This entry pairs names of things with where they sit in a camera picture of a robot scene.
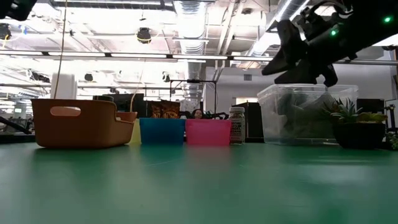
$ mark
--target ceiling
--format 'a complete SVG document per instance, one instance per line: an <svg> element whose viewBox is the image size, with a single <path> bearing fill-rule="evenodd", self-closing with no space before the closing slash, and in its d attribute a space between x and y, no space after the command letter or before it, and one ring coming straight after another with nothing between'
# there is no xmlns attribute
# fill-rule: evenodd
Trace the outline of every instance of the ceiling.
<svg viewBox="0 0 398 224"><path fill-rule="evenodd" d="M106 4L105 8L87 7L79 5L78 1L69 0L71 7L67 8L65 24L64 51L66 52L135 52L157 54L180 54L181 21L173 11L150 10L136 7L115 7ZM234 5L231 22L227 24L228 8L232 0L219 0L208 3L206 13L204 54L232 54L245 52L251 48L258 33L266 25L266 15L277 9L278 0L245 0ZM10 24L12 37L4 42L0 40L2 50L34 50L60 51L63 34L64 3L60 0L39 0L25 22L4 19L0 22ZM330 7L320 7L318 12L329 16L333 10ZM140 27L148 27L152 36L150 44L142 44L137 40ZM220 38L224 44L219 46ZM270 34L269 40L279 41L277 34ZM269 55L274 55L278 45L270 44ZM378 58L378 49L364 54L363 58ZM49 77L58 72L58 58L28 58L28 57L0 57L1 83L13 84L43 84L41 81L31 80L27 70L32 70ZM169 87L170 84L162 80L165 73L171 79L184 79L186 62L152 62L145 60L110 60L104 58L67 58L62 62L61 73L74 74L79 80L79 86L125 86L122 91L134 92L133 87ZM94 82L84 79L86 73L92 73ZM10 88L0 87L0 93L10 91ZM49 88L19 88L12 94L28 93L42 96L50 91ZM148 96L167 95L168 90L147 92ZM109 93L108 89L79 89L81 98L90 95ZM176 98L181 98L182 92L176 92Z"/></svg>

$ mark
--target potted plant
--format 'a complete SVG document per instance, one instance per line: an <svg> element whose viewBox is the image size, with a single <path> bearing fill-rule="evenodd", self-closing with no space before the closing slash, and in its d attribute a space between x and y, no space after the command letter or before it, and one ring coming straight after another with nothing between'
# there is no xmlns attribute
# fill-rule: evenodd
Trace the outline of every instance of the potted plant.
<svg viewBox="0 0 398 224"><path fill-rule="evenodd" d="M351 100L342 103L337 101L338 107L332 106L330 112L333 123L333 134L337 143L343 148L375 149L381 145L386 133L386 125L382 122L386 115L374 113L359 113Z"/></svg>

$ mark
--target green table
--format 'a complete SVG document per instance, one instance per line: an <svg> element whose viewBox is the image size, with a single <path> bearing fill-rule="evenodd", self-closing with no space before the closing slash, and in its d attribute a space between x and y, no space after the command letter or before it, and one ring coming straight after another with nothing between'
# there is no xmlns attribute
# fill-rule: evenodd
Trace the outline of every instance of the green table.
<svg viewBox="0 0 398 224"><path fill-rule="evenodd" d="M398 223L398 153L0 146L1 224Z"/></svg>

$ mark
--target white wall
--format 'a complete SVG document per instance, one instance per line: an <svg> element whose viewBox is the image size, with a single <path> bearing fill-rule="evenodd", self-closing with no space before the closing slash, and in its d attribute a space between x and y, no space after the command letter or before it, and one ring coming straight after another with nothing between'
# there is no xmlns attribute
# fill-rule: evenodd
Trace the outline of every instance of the white wall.
<svg viewBox="0 0 398 224"><path fill-rule="evenodd" d="M386 55L379 60L390 60ZM375 98L391 100L395 98L395 86L391 75L395 69L383 65L334 65L338 76L338 85L357 85L360 98ZM208 68L207 79L213 77L214 68ZM243 81L243 74L252 74L253 81ZM263 77L260 70L242 71L239 68L226 68L217 84L218 106L217 112L228 112L235 104L236 97L256 97L257 93L273 84L272 77ZM205 88L205 110L214 111L214 91Z"/></svg>

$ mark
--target person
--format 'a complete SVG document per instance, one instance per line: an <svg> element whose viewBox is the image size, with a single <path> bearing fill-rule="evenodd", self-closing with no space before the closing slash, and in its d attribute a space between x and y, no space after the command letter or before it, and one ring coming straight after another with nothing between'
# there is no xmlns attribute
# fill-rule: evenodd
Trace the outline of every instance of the person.
<svg viewBox="0 0 398 224"><path fill-rule="evenodd" d="M193 117L193 119L202 119L203 112L201 111L201 109L195 109L192 112L192 117Z"/></svg>

